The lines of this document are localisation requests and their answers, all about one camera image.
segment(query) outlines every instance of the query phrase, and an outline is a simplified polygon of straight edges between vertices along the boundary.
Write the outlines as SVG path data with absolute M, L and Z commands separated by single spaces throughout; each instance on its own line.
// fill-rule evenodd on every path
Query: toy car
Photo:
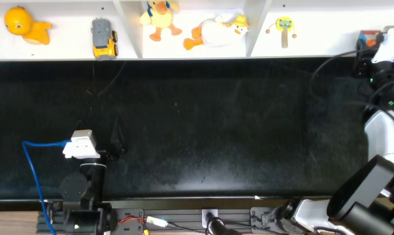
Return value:
M 91 32 L 95 58 L 99 61 L 115 59 L 118 55 L 118 36 L 111 29 L 111 23 L 106 19 L 96 19 L 92 21 Z

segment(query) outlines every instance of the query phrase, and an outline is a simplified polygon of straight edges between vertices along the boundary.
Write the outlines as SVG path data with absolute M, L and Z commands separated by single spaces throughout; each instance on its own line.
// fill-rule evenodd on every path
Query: blue cable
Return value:
M 46 218 L 47 226 L 48 226 L 48 228 L 50 229 L 50 232 L 52 232 L 53 235 L 56 235 L 56 232 L 53 229 L 52 224 L 50 224 L 50 220 L 48 218 L 47 211 L 46 211 L 46 205 L 44 204 L 44 199 L 43 199 L 42 193 L 41 193 L 39 178 L 37 177 L 37 173 L 35 173 L 33 162 L 31 161 L 31 158 L 29 157 L 29 154 L 28 154 L 27 146 L 33 146 L 33 147 L 65 147 L 68 142 L 70 142 L 70 140 L 64 140 L 62 142 L 49 143 L 49 144 L 37 144 L 37 143 L 28 142 L 28 141 L 23 141 L 22 142 L 22 148 L 24 149 L 25 156 L 27 157 L 27 160 L 28 160 L 28 163 L 29 163 L 29 165 L 31 167 L 31 170 L 33 171 L 35 184 L 37 185 L 37 190 L 39 191 L 42 212 L 44 213 L 44 217 Z

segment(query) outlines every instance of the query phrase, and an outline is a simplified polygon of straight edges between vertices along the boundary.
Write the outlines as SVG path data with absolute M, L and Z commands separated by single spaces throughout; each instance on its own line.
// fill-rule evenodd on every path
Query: stuffed duck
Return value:
M 192 29 L 192 38 L 185 39 L 184 47 L 187 50 L 194 46 L 206 45 L 220 47 L 238 42 L 248 32 L 246 17 L 239 14 L 231 23 L 224 23 L 221 16 L 214 20 L 204 21 L 200 27 Z
M 179 10 L 178 3 L 173 1 L 148 1 L 147 11 L 140 17 L 140 23 L 143 26 L 152 24 L 156 27 L 156 32 L 150 35 L 150 39 L 159 42 L 161 40 L 162 29 L 169 28 L 172 35 L 176 36 L 182 33 L 182 30 L 175 27 L 172 23 L 172 10 Z
M 50 43 L 47 29 L 52 24 L 46 22 L 36 22 L 25 10 L 24 7 L 13 7 L 5 14 L 5 26 L 14 35 L 21 35 L 22 38 L 31 44 Z

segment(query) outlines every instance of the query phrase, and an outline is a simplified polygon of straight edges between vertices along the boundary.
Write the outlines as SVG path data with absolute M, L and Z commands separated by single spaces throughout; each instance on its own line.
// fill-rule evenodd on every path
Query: toy truck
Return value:
M 95 58 L 99 61 L 115 59 L 118 55 L 118 36 L 111 29 L 111 23 L 106 19 L 96 19 L 92 21 L 91 32 Z

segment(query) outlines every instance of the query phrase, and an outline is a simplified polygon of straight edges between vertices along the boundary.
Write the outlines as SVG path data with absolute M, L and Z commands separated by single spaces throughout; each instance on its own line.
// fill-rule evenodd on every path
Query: black table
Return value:
M 104 199 L 329 196 L 367 161 L 361 108 L 308 94 L 322 59 L 0 63 L 0 200 L 37 189 L 21 141 L 56 142 L 76 123 L 108 142 L 119 117 L 128 153 L 109 162 Z M 346 74 L 344 58 L 323 73 Z M 318 79 L 330 100 L 359 99 L 359 80 Z M 30 148 L 45 198 L 77 171 L 61 148 Z

